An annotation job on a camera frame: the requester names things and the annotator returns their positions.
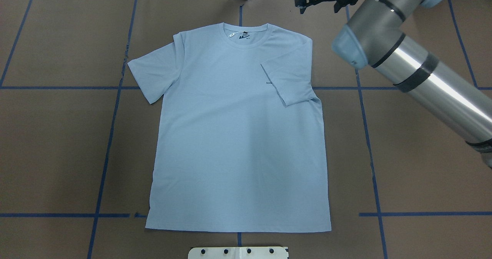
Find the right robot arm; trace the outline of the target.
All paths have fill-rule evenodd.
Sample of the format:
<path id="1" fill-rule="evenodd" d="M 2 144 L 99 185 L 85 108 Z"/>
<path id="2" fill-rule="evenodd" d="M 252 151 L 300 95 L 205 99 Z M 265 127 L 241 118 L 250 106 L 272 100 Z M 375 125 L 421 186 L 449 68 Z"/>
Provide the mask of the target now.
<path id="1" fill-rule="evenodd" d="M 491 167 L 491 99 L 401 30 L 417 7 L 431 8 L 441 1 L 364 0 L 331 47 L 353 68 L 371 66 L 381 73 L 460 135 Z"/>

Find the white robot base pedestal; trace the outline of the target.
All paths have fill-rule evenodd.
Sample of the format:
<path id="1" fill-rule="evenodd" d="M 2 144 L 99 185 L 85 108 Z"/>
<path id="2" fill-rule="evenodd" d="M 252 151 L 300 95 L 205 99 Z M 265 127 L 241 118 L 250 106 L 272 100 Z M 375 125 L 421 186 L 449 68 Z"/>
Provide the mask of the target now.
<path id="1" fill-rule="evenodd" d="M 188 259 L 288 259 L 288 247 L 197 247 L 188 252 Z"/>

